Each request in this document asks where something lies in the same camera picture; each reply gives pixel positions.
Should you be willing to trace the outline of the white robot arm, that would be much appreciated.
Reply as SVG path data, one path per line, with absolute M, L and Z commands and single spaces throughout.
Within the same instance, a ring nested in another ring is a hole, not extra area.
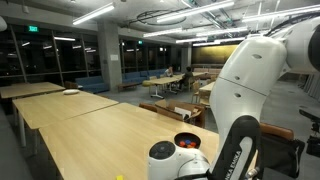
M 219 146 L 212 162 L 195 148 L 169 141 L 154 144 L 148 155 L 148 180 L 243 180 L 261 150 L 263 104 L 285 73 L 309 74 L 319 66 L 320 18 L 265 36 L 243 40 L 223 66 L 210 93 Z

